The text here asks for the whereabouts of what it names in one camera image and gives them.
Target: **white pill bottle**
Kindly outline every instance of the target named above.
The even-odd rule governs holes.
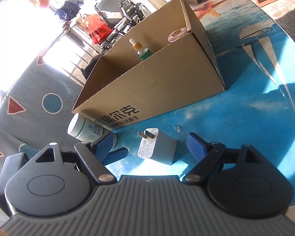
[[[76,113],[73,116],[68,126],[68,134],[80,141],[94,142],[106,131],[110,130],[102,127],[89,118],[84,117],[80,113]],[[117,135],[113,132],[111,132],[111,134],[113,135],[112,149],[114,149],[117,142]]]

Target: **wheelchair wheel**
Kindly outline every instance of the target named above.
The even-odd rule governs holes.
[[[152,14],[150,10],[140,2],[136,4],[136,13],[140,20],[144,20],[147,16]]]

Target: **blue checkered cloth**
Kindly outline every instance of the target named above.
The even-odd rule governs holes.
[[[55,10],[54,14],[62,21],[70,21],[76,17],[83,4],[82,0],[67,0],[60,9]]]

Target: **metal screw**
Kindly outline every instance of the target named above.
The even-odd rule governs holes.
[[[113,179],[114,179],[114,176],[111,174],[102,174],[98,177],[98,180],[102,182],[110,182],[110,181],[113,181]]]
[[[200,181],[201,177],[195,174],[190,174],[188,176],[185,177],[185,180],[187,182],[198,182]]]

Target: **white power adapter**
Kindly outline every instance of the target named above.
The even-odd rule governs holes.
[[[138,157],[152,159],[166,165],[174,161],[177,141],[158,128],[149,128],[138,132],[142,137],[138,150]]]

